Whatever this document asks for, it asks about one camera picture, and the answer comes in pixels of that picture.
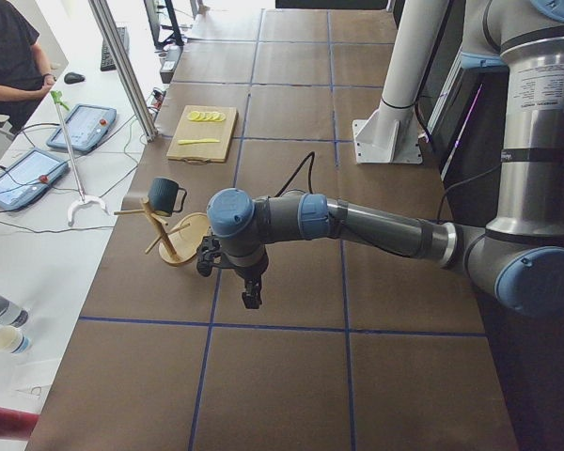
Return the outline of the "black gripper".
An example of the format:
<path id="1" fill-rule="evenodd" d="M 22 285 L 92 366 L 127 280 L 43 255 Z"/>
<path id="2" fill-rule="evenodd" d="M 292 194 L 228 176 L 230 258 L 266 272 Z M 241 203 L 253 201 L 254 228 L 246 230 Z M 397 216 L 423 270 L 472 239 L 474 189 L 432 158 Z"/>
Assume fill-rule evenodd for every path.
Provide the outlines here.
<path id="1" fill-rule="evenodd" d="M 267 252 L 256 251 L 251 255 L 242 257 L 227 255 L 227 259 L 232 264 L 235 273 L 245 281 L 244 292 L 242 293 L 244 306 L 247 309 L 256 309 L 257 306 L 261 306 L 261 276 L 269 266 Z"/>

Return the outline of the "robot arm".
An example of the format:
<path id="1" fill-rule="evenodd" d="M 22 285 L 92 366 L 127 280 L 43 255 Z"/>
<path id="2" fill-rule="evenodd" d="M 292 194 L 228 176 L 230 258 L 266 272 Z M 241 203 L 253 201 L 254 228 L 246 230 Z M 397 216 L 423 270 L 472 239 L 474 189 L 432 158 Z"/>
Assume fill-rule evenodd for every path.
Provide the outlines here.
<path id="1" fill-rule="evenodd" d="M 229 188 L 207 207 L 210 233 L 197 270 L 231 269 L 247 308 L 261 304 L 266 247 L 343 239 L 465 274 L 501 304 L 531 317 L 564 306 L 564 1 L 470 1 L 462 66 L 507 67 L 509 88 L 497 214 L 484 227 L 435 224 L 322 194 L 252 198 Z"/>

